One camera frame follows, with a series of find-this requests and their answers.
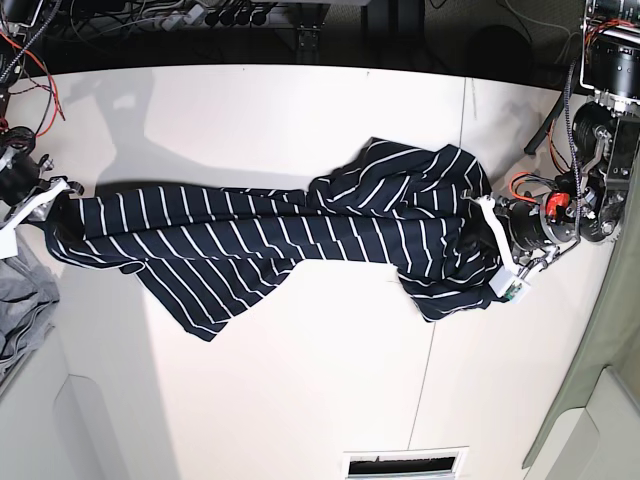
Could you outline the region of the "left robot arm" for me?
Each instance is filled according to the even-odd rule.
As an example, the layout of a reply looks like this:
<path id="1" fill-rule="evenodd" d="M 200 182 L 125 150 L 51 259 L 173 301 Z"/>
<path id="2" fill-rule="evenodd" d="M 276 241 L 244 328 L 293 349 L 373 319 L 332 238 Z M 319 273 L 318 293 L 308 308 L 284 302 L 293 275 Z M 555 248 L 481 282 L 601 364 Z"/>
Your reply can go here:
<path id="1" fill-rule="evenodd" d="M 639 159 L 639 4 L 588 1 L 582 50 L 564 91 L 525 147 L 532 155 L 566 122 L 571 162 L 553 179 L 519 172 L 509 198 L 494 201 L 488 219 L 502 260 L 522 273 L 560 257 L 561 245 L 613 236 L 622 222 Z"/>

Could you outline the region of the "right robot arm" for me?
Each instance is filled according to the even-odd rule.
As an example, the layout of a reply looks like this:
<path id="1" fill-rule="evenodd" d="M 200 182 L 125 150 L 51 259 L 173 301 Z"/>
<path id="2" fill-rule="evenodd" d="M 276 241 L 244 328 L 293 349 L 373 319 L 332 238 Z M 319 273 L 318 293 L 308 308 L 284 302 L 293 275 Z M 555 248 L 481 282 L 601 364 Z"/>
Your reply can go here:
<path id="1" fill-rule="evenodd" d="M 52 158 L 36 159 L 37 140 L 56 119 L 64 117 L 56 82 L 35 44 L 58 15 L 60 1 L 3 1 L 1 3 L 1 225 L 15 220 L 44 221 L 60 195 L 84 193 L 66 176 L 43 176 L 53 169 Z M 8 107 L 12 98 L 32 90 L 46 94 L 46 105 L 35 129 L 12 126 Z"/>

